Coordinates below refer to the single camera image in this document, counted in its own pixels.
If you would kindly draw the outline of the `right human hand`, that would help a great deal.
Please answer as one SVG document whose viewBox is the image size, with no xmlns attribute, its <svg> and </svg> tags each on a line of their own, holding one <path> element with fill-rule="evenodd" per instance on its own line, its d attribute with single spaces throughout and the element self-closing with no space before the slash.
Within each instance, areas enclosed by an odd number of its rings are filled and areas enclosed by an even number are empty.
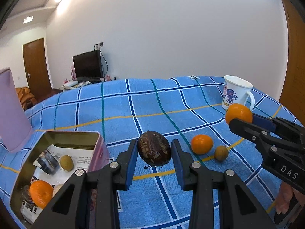
<svg viewBox="0 0 305 229">
<path fill-rule="evenodd" d="M 275 199 L 275 210 L 277 214 L 287 213 L 290 201 L 293 196 L 297 198 L 298 203 L 303 207 L 303 195 L 286 182 L 281 182 L 279 193 L 277 195 L 277 198 Z"/>
</svg>

